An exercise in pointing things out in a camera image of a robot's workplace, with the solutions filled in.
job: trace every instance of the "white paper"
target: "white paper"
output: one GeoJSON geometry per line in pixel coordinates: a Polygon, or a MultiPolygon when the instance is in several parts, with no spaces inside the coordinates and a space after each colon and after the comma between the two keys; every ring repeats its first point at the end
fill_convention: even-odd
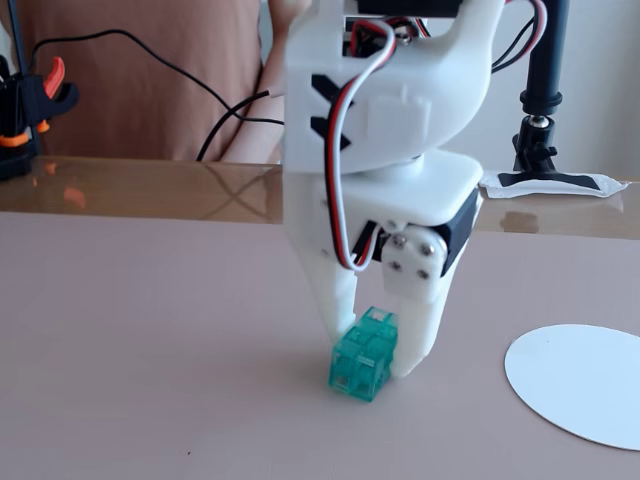
{"type": "Polygon", "coordinates": [[[510,187],[503,187],[500,183],[498,175],[503,172],[485,172],[480,186],[487,190],[489,198],[516,198],[534,193],[543,193],[550,195],[586,195],[591,197],[608,198],[618,192],[623,191],[629,186],[629,183],[620,183],[606,175],[594,174],[571,174],[572,176],[588,176],[591,177],[600,190],[592,188],[579,187],[564,182],[556,182],[551,180],[529,180],[521,182],[510,187]]]}
{"type": "Polygon", "coordinates": [[[586,325],[541,328],[511,345],[505,371],[518,396],[554,425],[640,451],[640,338],[586,325]]]}

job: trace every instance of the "orange shirt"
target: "orange shirt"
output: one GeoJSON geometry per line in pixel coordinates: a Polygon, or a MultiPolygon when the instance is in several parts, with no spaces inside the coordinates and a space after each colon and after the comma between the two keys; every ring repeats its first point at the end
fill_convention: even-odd
{"type": "MultiPolygon", "coordinates": [[[[192,73],[230,105],[255,93],[259,80],[258,0],[18,0],[27,57],[39,40],[128,30],[160,56],[192,73]]],[[[194,160],[226,112],[209,93],[121,36],[43,47],[36,72],[53,56],[80,102],[43,136],[48,154],[194,160]]],[[[211,145],[218,160],[239,121],[230,119],[211,145]]]]}

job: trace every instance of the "white paper circle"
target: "white paper circle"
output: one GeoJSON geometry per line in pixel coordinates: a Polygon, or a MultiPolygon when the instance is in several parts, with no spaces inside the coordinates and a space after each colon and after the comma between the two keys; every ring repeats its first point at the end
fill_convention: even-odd
{"type": "Polygon", "coordinates": [[[541,417],[592,442],[640,451],[640,338],[586,325],[528,333],[505,371],[541,417]]]}

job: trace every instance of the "transparent green cube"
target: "transparent green cube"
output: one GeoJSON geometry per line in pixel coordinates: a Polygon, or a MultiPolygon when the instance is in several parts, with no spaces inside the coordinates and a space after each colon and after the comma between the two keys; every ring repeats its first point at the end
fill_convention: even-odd
{"type": "Polygon", "coordinates": [[[333,348],[329,386],[372,402],[391,376],[396,316],[371,307],[333,348]]]}

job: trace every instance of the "red white black wire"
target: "red white black wire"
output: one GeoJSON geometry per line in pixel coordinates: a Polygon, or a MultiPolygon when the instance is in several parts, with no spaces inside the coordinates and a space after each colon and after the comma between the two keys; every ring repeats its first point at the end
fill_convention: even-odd
{"type": "Polygon", "coordinates": [[[386,22],[360,19],[356,21],[353,29],[357,30],[360,28],[370,30],[378,36],[382,35],[386,38],[386,41],[384,47],[370,57],[371,61],[363,72],[347,82],[336,96],[336,99],[332,102],[331,111],[329,113],[329,128],[325,141],[325,183],[334,249],[340,265],[347,270],[353,270],[355,272],[365,270],[371,262],[375,251],[375,243],[381,227],[379,225],[375,227],[373,233],[367,240],[367,244],[360,260],[355,262],[352,258],[349,247],[349,237],[347,234],[344,203],[342,198],[342,182],[340,173],[342,131],[347,111],[349,110],[349,105],[351,105],[357,91],[371,76],[371,74],[382,68],[389,61],[397,46],[395,30],[386,22]]]}
{"type": "MultiPolygon", "coordinates": [[[[514,1],[517,0],[506,0],[505,3],[509,4],[514,1]]],[[[544,35],[547,27],[547,9],[542,0],[527,1],[530,2],[535,9],[532,23],[532,35],[524,48],[516,56],[504,63],[494,65],[492,73],[496,73],[507,68],[523,58],[536,47],[544,35]]],[[[349,247],[350,243],[342,197],[340,162],[342,132],[349,106],[351,105],[356,93],[371,74],[382,68],[389,61],[397,47],[395,28],[398,26],[405,26],[404,22],[406,22],[406,20],[407,19],[404,18],[389,18],[383,22],[379,20],[359,19],[354,23],[351,37],[352,55],[355,56],[357,52],[359,30],[363,30],[365,33],[372,33],[377,37],[385,37],[386,41],[384,47],[370,57],[371,61],[367,68],[365,68],[361,74],[352,78],[344,87],[342,87],[342,89],[340,89],[335,100],[332,102],[331,111],[329,113],[329,128],[325,141],[325,184],[331,222],[331,233],[338,262],[345,269],[355,272],[361,272],[369,266],[375,251],[375,243],[382,227],[380,225],[376,225],[372,234],[367,239],[363,252],[359,256],[358,260],[354,261],[354,256],[352,255],[349,247]]],[[[418,31],[422,36],[431,36],[422,20],[417,19],[416,23],[418,31]]]]}

